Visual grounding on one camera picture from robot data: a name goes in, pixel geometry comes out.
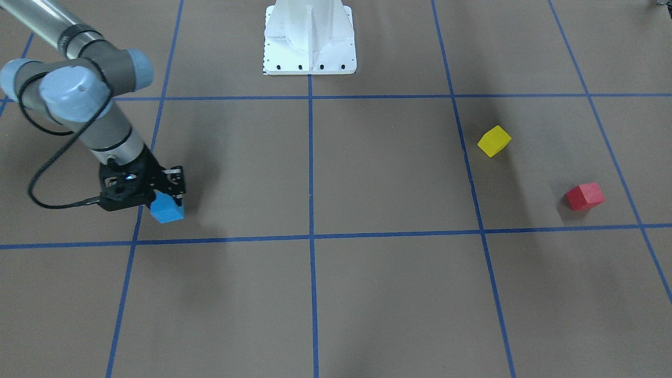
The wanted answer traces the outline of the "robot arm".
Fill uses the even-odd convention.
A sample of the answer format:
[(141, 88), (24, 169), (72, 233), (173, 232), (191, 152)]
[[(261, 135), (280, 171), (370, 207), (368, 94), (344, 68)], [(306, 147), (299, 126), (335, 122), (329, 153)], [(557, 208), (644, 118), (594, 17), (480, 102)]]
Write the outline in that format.
[[(2, 90), (26, 120), (69, 138), (32, 177), (29, 198), (47, 209), (96, 204), (112, 212), (146, 206), (160, 223), (182, 219), (182, 166), (164, 168), (114, 101), (153, 83), (149, 58), (137, 49), (116, 48), (57, 1), (2, 1), (2, 9), (63, 56), (53, 63), (17, 58), (2, 68)], [(77, 141), (99, 161), (99, 195), (70, 204), (38, 200), (38, 180)]]

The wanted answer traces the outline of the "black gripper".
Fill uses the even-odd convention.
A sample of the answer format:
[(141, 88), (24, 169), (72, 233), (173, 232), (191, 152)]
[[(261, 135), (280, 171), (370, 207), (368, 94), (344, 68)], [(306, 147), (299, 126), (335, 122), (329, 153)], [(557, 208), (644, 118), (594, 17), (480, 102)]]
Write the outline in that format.
[(148, 148), (124, 165), (113, 158), (107, 164), (101, 163), (99, 184), (98, 205), (108, 212), (149, 205), (156, 199), (156, 192), (167, 194), (177, 206), (183, 206), (186, 193), (183, 166), (164, 169)]

